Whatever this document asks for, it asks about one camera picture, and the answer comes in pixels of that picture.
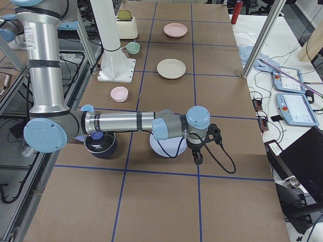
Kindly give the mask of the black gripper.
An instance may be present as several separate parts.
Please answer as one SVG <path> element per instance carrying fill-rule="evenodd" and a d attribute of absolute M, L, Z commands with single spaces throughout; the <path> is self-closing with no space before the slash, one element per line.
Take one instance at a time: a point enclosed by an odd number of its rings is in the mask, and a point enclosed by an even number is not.
<path fill-rule="evenodd" d="M 200 149 L 203 147 L 203 138 L 196 133 L 190 133 L 186 139 L 187 147 L 192 150 L 192 156 L 196 165 L 203 163 L 203 156 Z"/>

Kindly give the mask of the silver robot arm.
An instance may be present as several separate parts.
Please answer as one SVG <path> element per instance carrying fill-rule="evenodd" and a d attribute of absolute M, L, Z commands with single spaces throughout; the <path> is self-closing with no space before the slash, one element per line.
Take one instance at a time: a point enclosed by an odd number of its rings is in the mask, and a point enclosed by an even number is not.
<path fill-rule="evenodd" d="M 16 16 L 24 27 L 28 68 L 33 89 L 30 121 L 24 128 L 27 144 L 42 153 L 62 149 L 71 139 L 95 132 L 151 132 L 156 140 L 186 139 L 195 164 L 203 161 L 210 114 L 194 106 L 186 114 L 169 110 L 98 113 L 91 108 L 71 111 L 64 103 L 58 27 L 77 18 L 76 1 L 15 1 Z"/>

